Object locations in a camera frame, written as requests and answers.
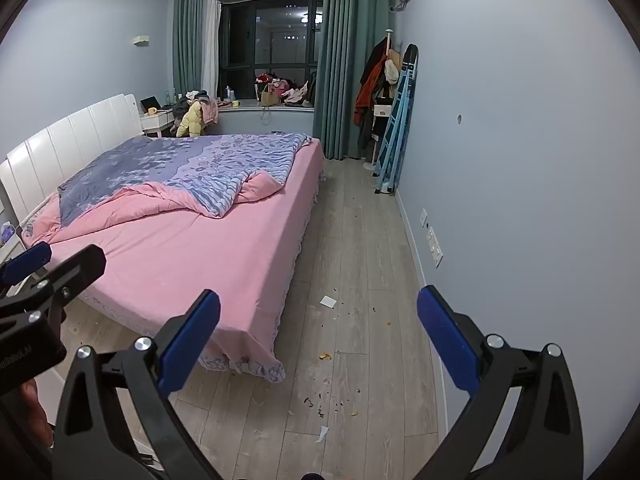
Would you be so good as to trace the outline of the white paper scrap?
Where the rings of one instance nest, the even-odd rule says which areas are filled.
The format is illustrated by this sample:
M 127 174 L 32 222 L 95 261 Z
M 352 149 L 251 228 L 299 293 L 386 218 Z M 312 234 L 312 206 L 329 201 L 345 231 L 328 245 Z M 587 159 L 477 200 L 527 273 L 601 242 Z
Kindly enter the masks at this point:
M 324 440 L 326 440 L 326 436 L 328 435 L 330 431 L 330 428 L 328 426 L 322 426 L 320 428 L 320 434 L 318 435 L 318 439 L 316 440 L 317 443 L 322 443 Z
M 333 309 L 336 305 L 336 300 L 330 296 L 324 296 L 321 299 L 320 304 L 322 304 L 322 306 L 325 306 L 327 308 Z

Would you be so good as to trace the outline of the white padded headboard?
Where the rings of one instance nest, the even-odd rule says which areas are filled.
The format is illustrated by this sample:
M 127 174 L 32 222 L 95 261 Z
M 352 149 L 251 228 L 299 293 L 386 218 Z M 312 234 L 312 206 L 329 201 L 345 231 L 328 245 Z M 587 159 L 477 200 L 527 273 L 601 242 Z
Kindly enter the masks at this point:
M 119 94 L 78 110 L 18 144 L 1 164 L 1 183 L 18 224 L 24 226 L 59 185 L 98 156 L 141 133 L 136 98 Z

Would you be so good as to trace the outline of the pink sheeted bed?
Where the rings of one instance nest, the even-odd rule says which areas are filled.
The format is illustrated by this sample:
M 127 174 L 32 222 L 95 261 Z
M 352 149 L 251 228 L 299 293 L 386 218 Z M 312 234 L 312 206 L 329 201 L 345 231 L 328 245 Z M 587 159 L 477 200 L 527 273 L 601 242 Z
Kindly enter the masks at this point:
M 81 296 L 114 322 L 155 335 L 204 290 L 221 315 L 201 364 L 282 382 L 274 353 L 285 297 L 316 200 L 322 170 L 318 140 L 301 148 L 284 188 L 239 203 L 221 218 L 125 194 L 62 226 L 58 189 L 24 224 L 26 245 L 46 242 L 61 262 L 93 244 L 104 251 L 103 275 Z

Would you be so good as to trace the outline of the purple floral pink quilt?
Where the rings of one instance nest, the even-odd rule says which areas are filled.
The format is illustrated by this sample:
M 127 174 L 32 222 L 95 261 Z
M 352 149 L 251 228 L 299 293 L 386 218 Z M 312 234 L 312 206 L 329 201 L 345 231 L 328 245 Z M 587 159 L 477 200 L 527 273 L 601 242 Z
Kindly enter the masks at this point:
M 284 188 L 303 133 L 224 134 L 150 139 L 136 136 L 98 156 L 58 187 L 60 221 L 69 226 L 99 204 L 125 194 L 221 218 L 235 204 Z

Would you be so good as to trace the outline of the white desk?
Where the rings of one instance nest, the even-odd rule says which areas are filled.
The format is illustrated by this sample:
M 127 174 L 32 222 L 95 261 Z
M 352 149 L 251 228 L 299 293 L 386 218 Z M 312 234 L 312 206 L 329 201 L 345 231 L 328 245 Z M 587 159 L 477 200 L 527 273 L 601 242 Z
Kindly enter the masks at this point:
M 171 110 L 158 110 L 155 114 L 143 114 L 140 116 L 142 132 L 146 136 L 169 136 L 170 130 L 175 123 Z

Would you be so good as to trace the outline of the black laptop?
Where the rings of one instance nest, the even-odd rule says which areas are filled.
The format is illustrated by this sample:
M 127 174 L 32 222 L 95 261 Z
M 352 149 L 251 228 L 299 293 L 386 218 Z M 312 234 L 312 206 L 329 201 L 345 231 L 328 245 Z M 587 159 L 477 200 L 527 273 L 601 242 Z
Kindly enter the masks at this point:
M 149 96 L 148 98 L 142 99 L 140 101 L 140 105 L 144 114 L 146 114 L 151 108 L 159 110 L 162 107 L 155 96 Z

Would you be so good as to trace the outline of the chair piled with clothes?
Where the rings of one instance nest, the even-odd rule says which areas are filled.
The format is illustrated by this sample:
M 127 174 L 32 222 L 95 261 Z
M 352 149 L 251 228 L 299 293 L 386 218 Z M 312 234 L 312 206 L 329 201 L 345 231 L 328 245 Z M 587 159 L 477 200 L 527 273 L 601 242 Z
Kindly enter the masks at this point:
M 218 122 L 218 103 L 205 90 L 192 91 L 172 107 L 175 136 L 202 136 L 208 126 Z

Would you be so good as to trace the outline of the tan handbag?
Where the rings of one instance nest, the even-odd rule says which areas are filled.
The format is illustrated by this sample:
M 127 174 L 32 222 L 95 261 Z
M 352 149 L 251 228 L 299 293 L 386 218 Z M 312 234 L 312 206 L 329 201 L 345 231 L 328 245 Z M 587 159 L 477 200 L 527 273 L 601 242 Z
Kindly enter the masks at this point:
M 271 84 L 266 84 L 259 92 L 259 104 L 263 107 L 276 106 L 280 103 L 280 96 Z

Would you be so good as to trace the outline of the pile of clothes on sill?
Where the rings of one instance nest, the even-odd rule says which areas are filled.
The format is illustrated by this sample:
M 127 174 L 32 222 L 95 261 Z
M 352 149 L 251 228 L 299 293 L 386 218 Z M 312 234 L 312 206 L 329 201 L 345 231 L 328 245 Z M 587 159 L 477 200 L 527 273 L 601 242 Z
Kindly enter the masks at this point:
M 292 79 L 280 78 L 275 73 L 262 73 L 255 78 L 254 89 L 259 104 L 259 92 L 266 84 L 271 84 L 280 96 L 280 103 L 287 107 L 313 107 L 316 98 L 316 74 L 303 84 Z

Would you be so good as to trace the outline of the green curtain left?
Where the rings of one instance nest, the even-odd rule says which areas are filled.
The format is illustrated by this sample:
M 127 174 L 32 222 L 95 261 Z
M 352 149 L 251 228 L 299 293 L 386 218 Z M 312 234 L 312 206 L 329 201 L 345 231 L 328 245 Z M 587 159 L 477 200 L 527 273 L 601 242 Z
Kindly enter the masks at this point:
M 174 0 L 172 74 L 177 93 L 201 88 L 204 0 Z

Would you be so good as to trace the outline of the green curtain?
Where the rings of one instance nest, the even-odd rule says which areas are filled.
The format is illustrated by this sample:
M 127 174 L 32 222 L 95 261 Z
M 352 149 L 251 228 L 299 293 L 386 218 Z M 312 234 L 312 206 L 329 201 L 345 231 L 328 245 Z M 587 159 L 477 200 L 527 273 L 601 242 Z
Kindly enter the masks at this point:
M 177 93 L 201 88 L 204 0 L 174 0 L 172 74 Z
M 370 54 L 394 26 L 391 6 L 392 0 L 323 0 L 314 137 L 327 159 L 361 156 L 356 97 Z

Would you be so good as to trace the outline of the white sheer curtain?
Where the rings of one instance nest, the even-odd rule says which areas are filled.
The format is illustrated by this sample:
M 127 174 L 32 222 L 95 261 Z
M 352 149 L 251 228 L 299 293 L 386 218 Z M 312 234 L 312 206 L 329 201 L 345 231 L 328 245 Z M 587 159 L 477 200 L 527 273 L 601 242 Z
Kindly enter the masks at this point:
M 219 26 L 221 3 L 205 0 L 203 14 L 202 88 L 216 99 L 219 82 Z

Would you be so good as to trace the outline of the blue folded drying rack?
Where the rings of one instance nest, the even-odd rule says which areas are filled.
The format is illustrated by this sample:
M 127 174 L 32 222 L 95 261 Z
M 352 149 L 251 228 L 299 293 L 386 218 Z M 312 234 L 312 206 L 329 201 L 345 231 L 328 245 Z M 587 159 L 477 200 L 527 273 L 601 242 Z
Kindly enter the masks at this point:
M 375 194 L 394 194 L 399 183 L 410 129 L 418 57 L 418 46 L 408 44 L 402 58 L 394 104 L 390 109 L 390 118 L 373 169 L 373 175 L 376 177 Z

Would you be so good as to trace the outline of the dark window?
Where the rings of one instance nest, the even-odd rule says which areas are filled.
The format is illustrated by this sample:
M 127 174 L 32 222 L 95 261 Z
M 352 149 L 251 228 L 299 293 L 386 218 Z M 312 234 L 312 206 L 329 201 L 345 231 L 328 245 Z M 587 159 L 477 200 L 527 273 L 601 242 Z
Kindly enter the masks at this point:
M 318 70 L 323 0 L 250 0 L 224 4 L 219 26 L 218 93 L 258 98 L 271 79 L 291 88 Z

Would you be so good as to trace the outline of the coat rack with clothes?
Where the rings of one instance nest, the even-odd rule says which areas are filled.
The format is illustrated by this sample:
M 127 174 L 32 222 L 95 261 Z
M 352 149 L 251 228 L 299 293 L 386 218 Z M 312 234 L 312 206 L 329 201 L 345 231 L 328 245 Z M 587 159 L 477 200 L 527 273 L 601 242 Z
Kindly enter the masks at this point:
M 400 78 L 401 58 L 393 47 L 391 28 L 372 49 L 364 64 L 354 108 L 354 125 L 358 129 L 358 154 L 365 165 L 374 159 L 376 139 L 380 127 L 375 127 L 375 107 L 385 110 L 383 118 L 390 116 L 397 84 Z

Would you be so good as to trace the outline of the green curtain right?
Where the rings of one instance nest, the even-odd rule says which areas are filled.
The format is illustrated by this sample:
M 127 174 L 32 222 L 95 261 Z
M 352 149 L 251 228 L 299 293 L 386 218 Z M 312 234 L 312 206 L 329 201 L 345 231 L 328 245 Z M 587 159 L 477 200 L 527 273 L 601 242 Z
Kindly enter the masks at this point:
M 323 0 L 314 137 L 327 159 L 361 156 L 356 97 L 370 54 L 394 26 L 391 6 L 392 0 Z

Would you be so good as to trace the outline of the white wall sockets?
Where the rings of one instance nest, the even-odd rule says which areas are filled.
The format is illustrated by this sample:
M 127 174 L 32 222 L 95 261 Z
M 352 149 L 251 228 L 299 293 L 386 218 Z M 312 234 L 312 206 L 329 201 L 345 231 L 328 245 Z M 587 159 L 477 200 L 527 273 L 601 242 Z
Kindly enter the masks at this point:
M 444 254 L 442 253 L 442 248 L 440 247 L 439 241 L 433 227 L 431 226 L 430 220 L 428 220 L 428 214 L 425 209 L 422 209 L 420 213 L 420 225 L 421 228 L 424 229 L 426 244 L 433 259 L 434 267 L 438 269 L 440 264 L 442 263 Z

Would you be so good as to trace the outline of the white wall lamp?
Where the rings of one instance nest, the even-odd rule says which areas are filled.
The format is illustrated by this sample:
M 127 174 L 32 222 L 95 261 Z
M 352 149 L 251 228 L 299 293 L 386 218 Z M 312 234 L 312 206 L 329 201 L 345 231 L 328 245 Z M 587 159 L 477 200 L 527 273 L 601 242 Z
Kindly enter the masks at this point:
M 144 47 L 149 44 L 149 41 L 148 36 L 137 36 L 132 40 L 132 44 L 136 47 Z

